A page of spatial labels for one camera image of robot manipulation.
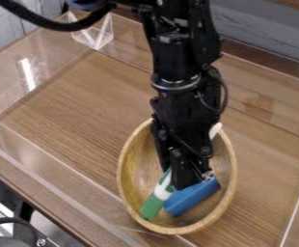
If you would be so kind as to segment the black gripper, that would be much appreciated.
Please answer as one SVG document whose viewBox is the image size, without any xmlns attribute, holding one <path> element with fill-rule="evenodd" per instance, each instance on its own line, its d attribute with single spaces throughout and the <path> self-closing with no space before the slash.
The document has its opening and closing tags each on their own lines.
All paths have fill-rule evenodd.
<svg viewBox="0 0 299 247">
<path fill-rule="evenodd" d="M 168 82 L 152 76 L 157 95 L 150 98 L 153 110 L 150 134 L 162 171 L 170 167 L 170 184 L 176 190 L 197 184 L 213 156 L 209 129 L 220 120 L 221 77 L 198 73 L 188 80 Z"/>
</svg>

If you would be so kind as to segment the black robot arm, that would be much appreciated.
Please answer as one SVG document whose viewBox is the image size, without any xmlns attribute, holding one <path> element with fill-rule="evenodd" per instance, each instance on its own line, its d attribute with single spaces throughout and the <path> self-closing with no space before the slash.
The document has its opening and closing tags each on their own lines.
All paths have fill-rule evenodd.
<svg viewBox="0 0 299 247">
<path fill-rule="evenodd" d="M 221 40 L 210 19 L 209 0 L 65 0 L 89 15 L 70 23 L 53 21 L 17 0 L 0 7 L 31 24 L 59 32 L 81 31 L 118 6 L 130 8 L 152 53 L 150 132 L 161 169 L 181 190 L 210 170 L 213 150 L 208 132 L 220 120 L 228 89 L 212 63 L 221 56 Z"/>
</svg>

